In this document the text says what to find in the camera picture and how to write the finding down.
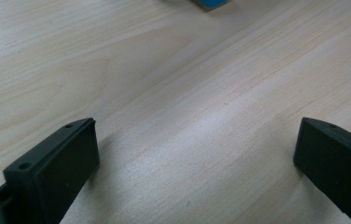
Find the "wooden table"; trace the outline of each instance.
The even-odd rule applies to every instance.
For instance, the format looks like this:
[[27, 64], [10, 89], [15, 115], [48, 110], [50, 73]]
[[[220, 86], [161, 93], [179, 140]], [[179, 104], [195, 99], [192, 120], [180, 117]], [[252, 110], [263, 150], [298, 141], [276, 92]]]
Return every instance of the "wooden table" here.
[[64, 224], [351, 223], [292, 163], [302, 117], [351, 132], [351, 0], [0, 0], [0, 184], [87, 117]]

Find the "blue object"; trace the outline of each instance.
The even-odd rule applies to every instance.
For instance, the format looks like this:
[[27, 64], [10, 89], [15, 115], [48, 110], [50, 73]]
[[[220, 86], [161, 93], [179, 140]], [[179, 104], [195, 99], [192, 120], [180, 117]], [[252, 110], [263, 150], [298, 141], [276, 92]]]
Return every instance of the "blue object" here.
[[203, 7], [210, 9], [224, 4], [225, 2], [227, 2], [227, 0], [196, 0], [196, 2], [202, 5]]

